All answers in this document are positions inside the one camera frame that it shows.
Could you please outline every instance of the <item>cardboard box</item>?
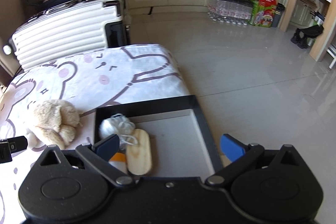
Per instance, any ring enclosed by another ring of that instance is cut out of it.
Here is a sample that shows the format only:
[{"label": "cardboard box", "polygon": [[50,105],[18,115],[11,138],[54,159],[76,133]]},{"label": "cardboard box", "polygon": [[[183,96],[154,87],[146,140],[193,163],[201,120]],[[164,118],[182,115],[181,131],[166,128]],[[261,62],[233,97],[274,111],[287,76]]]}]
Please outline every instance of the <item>cardboard box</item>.
[{"label": "cardboard box", "polygon": [[200,177],[204,181],[223,168],[196,96],[98,108],[95,142],[100,140],[101,122],[118,113],[148,132],[153,160],[150,176]]},{"label": "cardboard box", "polygon": [[250,24],[260,27],[271,27],[274,12],[276,10],[276,0],[251,0],[254,4]]}]

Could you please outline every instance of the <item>boot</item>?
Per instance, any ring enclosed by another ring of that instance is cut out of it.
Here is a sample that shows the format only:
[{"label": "boot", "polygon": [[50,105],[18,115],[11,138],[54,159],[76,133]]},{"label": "boot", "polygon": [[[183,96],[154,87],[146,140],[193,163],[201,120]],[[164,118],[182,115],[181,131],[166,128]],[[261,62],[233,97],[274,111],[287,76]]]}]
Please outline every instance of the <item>boot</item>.
[{"label": "boot", "polygon": [[307,37],[304,37],[297,45],[299,48],[308,48]]},{"label": "boot", "polygon": [[301,40],[301,37],[300,37],[300,29],[297,28],[293,37],[291,38],[291,42],[294,43],[294,44],[298,44],[298,42]]}]

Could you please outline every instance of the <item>bed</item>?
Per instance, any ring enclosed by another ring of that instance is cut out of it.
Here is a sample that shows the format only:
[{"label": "bed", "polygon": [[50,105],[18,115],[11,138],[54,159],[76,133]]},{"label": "bed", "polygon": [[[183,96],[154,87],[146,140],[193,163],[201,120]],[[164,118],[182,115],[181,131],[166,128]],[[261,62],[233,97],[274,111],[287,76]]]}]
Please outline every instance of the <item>bed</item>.
[{"label": "bed", "polygon": [[[83,52],[18,75],[0,102],[0,139],[24,133],[25,111],[37,100],[63,99],[80,112],[81,124],[67,149],[93,142],[95,109],[107,105],[188,95],[177,64],[160,45],[131,45]],[[0,224],[25,220],[17,191],[46,146],[0,164]]]}]

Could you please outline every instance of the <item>tiled floor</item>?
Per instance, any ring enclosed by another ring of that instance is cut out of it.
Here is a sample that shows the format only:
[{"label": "tiled floor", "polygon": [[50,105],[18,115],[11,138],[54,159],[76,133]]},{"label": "tiled floor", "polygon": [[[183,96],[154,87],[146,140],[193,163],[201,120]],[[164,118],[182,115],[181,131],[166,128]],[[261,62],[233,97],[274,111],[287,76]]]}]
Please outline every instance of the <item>tiled floor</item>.
[{"label": "tiled floor", "polygon": [[206,13],[133,16],[132,43],[158,43],[179,63],[215,140],[295,145],[324,189],[317,220],[336,223],[336,71],[290,42],[294,29],[232,26]]}]

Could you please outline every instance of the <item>beige stuffed animal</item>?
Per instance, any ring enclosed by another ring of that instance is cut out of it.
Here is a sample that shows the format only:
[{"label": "beige stuffed animal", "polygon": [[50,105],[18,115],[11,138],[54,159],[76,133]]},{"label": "beige stuffed animal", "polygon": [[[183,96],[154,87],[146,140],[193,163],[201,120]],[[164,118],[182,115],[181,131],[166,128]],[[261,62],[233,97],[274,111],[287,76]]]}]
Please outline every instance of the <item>beige stuffed animal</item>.
[{"label": "beige stuffed animal", "polygon": [[26,119],[28,148],[36,147],[40,140],[46,145],[56,144],[65,149],[75,138],[79,119],[76,108],[65,100],[30,104]]}]

